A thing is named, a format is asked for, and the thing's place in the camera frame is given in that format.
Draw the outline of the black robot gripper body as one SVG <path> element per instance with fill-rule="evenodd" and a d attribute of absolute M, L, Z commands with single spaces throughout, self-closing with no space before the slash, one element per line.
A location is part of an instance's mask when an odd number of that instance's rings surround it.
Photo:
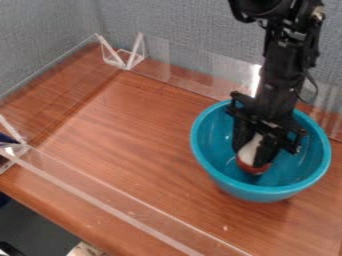
<path fill-rule="evenodd" d="M 259 88 L 254 97 L 234 91 L 226 112 L 232 119 L 243 119 L 256 124 L 256 131 L 266 134 L 287 134 L 286 151 L 295 153 L 306 136 L 306 129 L 294 118 L 298 93 L 306 76 L 297 74 L 262 73 Z"/>

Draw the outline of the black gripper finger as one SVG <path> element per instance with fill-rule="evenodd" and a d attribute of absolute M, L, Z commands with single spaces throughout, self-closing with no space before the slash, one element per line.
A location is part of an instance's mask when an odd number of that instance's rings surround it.
<path fill-rule="evenodd" d="M 250 142 L 256 133 L 256 124 L 243 119 L 234 119 L 232 129 L 232 148 L 239 151 L 242 147 Z"/>
<path fill-rule="evenodd" d="M 255 167 L 262 167 L 272 162 L 282 150 L 287 149 L 287 134 L 280 133 L 274 135 L 256 133 L 254 138 L 256 139 L 256 150 L 252 164 Z"/>

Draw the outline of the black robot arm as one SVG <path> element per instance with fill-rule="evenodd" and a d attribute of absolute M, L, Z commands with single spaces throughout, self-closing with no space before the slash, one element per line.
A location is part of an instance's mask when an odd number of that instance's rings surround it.
<path fill-rule="evenodd" d="M 246 172 L 267 171 L 280 151 L 295 154 L 307 131 L 294 118 L 309 70 L 319 56 L 326 18 L 322 0 L 227 0 L 235 19 L 264 29 L 256 94 L 234 91 L 227 113 L 234 118 L 232 148 Z"/>

